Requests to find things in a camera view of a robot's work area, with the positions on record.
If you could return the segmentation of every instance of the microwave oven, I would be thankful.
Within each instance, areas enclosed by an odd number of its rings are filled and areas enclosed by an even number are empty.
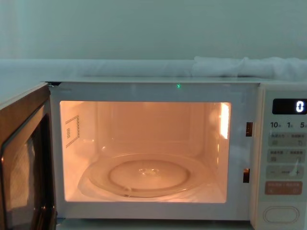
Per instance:
[[[306,84],[46,82],[0,110],[1,229],[56,218],[250,220],[303,230]]]

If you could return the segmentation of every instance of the control button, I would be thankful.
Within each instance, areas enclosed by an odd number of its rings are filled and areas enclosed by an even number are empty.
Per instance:
[[[269,149],[269,163],[304,163],[306,158],[305,149]]]
[[[263,213],[263,218],[270,223],[293,223],[297,221],[299,211],[295,207],[270,207]]]
[[[270,133],[269,135],[269,146],[300,147],[300,146],[306,146],[306,144],[307,144],[306,133],[278,132],[278,133]]]
[[[267,166],[266,177],[268,179],[302,179],[304,167],[298,165]]]
[[[303,183],[301,181],[267,181],[265,195],[301,195]]]

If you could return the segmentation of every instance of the oval button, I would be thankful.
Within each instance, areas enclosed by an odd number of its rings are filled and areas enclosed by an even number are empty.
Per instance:
[[[270,223],[292,223],[298,217],[299,211],[295,207],[269,207],[263,214],[264,220]]]

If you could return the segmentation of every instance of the digital display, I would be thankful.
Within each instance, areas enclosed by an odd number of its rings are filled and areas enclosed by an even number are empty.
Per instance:
[[[307,114],[307,99],[274,99],[273,114]]]

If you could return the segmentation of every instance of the open microwave door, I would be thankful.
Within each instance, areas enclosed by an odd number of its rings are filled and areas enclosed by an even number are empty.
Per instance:
[[[0,229],[56,226],[50,91],[46,84],[0,110]]]

